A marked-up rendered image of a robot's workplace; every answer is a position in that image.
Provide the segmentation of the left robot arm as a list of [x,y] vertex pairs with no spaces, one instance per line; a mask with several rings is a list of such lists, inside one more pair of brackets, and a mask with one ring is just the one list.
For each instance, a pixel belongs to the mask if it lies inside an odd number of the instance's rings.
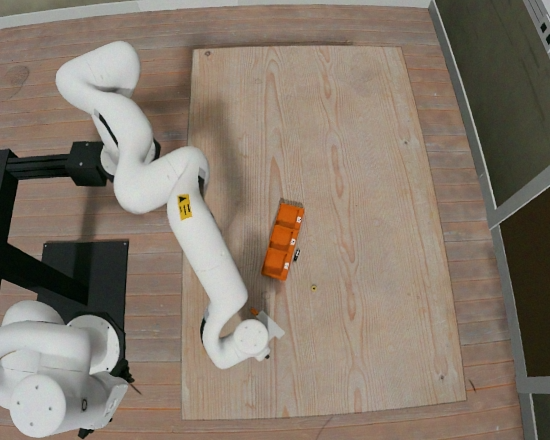
[[104,143],[101,163],[115,176],[120,205],[144,214],[167,203],[169,224],[210,298],[201,320],[203,346],[214,364],[226,369],[261,355],[274,336],[280,339],[285,332],[262,310],[256,316],[259,321],[242,321],[235,331],[219,337],[247,301],[248,291],[203,200],[210,179],[206,155],[189,146],[152,162],[153,129],[130,99],[140,73],[135,48],[117,41],[65,63],[57,71],[56,85],[69,103],[92,115]]

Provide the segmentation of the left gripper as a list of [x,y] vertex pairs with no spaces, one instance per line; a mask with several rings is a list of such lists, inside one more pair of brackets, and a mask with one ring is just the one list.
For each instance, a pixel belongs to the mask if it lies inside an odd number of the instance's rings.
[[262,361],[264,358],[268,359],[268,358],[270,357],[270,356],[268,355],[269,353],[270,353],[270,348],[269,348],[269,346],[268,346],[264,353],[262,353],[262,354],[259,355],[259,356],[255,356],[255,358],[256,358],[258,361]]

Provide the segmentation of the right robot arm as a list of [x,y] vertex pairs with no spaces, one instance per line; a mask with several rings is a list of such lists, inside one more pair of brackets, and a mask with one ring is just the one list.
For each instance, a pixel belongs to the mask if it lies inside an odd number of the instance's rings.
[[89,375],[114,368],[118,335],[94,315],[67,325],[52,307],[24,300],[8,309],[0,327],[0,406],[28,436],[90,426],[105,411],[104,388]]

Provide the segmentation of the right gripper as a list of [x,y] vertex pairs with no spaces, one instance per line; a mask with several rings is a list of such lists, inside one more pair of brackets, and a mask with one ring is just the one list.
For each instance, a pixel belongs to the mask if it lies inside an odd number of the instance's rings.
[[86,438],[89,433],[93,433],[95,429],[102,428],[106,426],[108,422],[112,422],[113,418],[111,417],[127,391],[128,383],[133,383],[135,381],[135,379],[131,377],[132,374],[129,373],[128,365],[128,360],[122,358],[112,371],[99,371],[90,374],[90,377],[96,379],[104,388],[107,403],[104,414],[98,422],[79,429],[78,437],[81,439]]

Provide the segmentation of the orange rack of three bins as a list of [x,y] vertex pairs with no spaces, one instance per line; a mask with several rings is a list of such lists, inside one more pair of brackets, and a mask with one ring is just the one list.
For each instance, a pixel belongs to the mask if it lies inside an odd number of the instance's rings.
[[261,275],[286,281],[304,210],[281,203]]

